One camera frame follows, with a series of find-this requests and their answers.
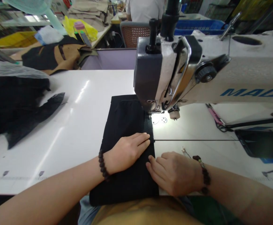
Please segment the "person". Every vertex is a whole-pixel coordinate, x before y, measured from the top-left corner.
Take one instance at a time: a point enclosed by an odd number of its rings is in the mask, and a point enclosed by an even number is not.
[[[149,146],[148,139],[146,133],[122,137],[103,155],[107,172],[112,175],[132,166]],[[57,224],[83,196],[104,180],[98,159],[95,157],[56,174],[14,196],[0,206],[0,224]],[[246,177],[205,166],[211,177],[208,195],[226,206],[244,224],[273,224],[273,189]],[[204,187],[200,163],[167,152],[156,159],[149,156],[146,167],[153,180],[171,197],[102,206],[96,215],[90,210],[83,222],[100,225],[199,224],[174,197],[186,196]]]
[[[164,0],[127,0],[127,20],[149,23],[150,19],[161,21],[164,12]]]

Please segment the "fan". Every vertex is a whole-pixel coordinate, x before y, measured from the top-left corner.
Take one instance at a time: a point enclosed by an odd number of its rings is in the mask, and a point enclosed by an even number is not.
[[[52,26],[62,35],[67,34],[57,17],[51,11],[52,0],[5,0],[11,6],[32,15],[46,15]]]

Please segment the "white shirt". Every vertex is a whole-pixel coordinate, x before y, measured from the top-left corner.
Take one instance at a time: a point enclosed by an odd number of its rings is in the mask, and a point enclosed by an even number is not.
[[[161,19],[164,0],[127,0],[126,12],[133,22],[148,23],[150,19]]]

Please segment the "yellow shirt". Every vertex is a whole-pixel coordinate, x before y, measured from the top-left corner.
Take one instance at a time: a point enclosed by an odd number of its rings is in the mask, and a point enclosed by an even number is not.
[[[146,198],[102,206],[92,225],[201,224],[173,197]]]

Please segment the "hand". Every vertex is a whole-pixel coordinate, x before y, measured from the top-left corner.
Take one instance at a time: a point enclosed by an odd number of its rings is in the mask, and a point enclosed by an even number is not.
[[[104,154],[107,172],[114,174],[131,167],[149,146],[149,137],[147,133],[135,133],[120,138],[115,146]]]
[[[204,186],[202,168],[194,159],[175,152],[149,156],[147,169],[153,180],[168,194],[178,197],[199,191]]]

